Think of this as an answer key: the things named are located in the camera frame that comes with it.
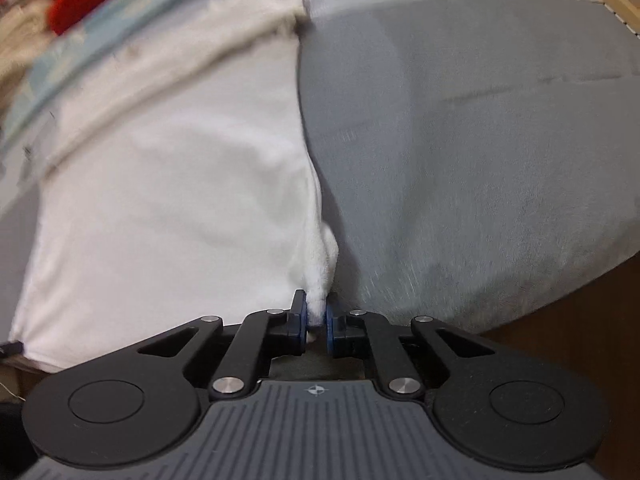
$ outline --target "silver screw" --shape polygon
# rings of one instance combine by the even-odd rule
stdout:
[[[389,389],[396,394],[414,394],[420,389],[420,383],[411,377],[398,377],[389,383]]]
[[[213,389],[220,394],[234,394],[244,388],[242,379],[237,377],[220,377],[213,381]]]

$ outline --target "blue fabric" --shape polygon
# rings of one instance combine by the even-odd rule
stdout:
[[[100,59],[180,0],[108,0],[58,38],[33,65],[2,126],[0,157],[42,107],[92,62]]]

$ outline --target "white towel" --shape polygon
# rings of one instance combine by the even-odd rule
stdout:
[[[337,246],[298,109],[302,14],[223,0],[68,92],[12,329],[27,358],[73,366],[199,316],[288,308],[297,288],[321,322]]]

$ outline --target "gray ribbed panel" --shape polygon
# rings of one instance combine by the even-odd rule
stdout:
[[[325,388],[314,395],[309,389]],[[23,480],[597,480],[587,465],[523,474],[462,455],[414,402],[370,381],[265,381],[218,402],[180,446],[147,463],[88,471],[40,460]]]

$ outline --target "gray fabric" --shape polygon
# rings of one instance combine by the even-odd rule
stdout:
[[[300,98],[334,289],[393,322],[484,330],[632,256],[639,71],[640,41],[602,4],[415,0],[316,21]]]
[[[8,341],[31,254],[39,204],[34,187],[0,219],[0,343]]]

